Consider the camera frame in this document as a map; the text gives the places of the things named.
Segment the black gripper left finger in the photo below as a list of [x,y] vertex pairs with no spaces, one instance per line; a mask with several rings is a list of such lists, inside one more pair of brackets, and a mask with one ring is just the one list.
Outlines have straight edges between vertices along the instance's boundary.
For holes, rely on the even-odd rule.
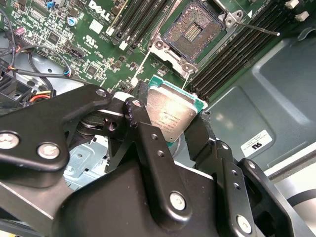
[[[0,178],[12,184],[48,188],[61,178],[70,160],[69,144],[79,122],[112,102],[108,92],[86,85],[0,118],[0,129],[17,136],[18,144],[0,151]],[[115,122],[122,144],[118,166],[135,162],[140,169],[150,213],[168,231],[182,229],[193,209],[161,130],[151,124],[145,105],[127,98]]]

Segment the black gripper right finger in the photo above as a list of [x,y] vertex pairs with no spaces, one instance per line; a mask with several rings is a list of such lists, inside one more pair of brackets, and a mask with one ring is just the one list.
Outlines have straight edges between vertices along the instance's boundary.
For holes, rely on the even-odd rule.
[[226,237],[314,236],[262,169],[247,158],[236,161],[231,148],[216,138],[210,113],[199,113],[184,135],[194,168],[214,179],[219,233]]

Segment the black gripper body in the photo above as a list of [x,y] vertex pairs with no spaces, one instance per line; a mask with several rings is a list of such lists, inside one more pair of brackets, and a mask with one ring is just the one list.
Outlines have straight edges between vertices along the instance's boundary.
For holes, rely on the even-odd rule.
[[177,231],[160,227],[139,166],[130,162],[72,193],[53,222],[53,237],[217,237],[214,181],[177,165],[193,204],[188,224]]

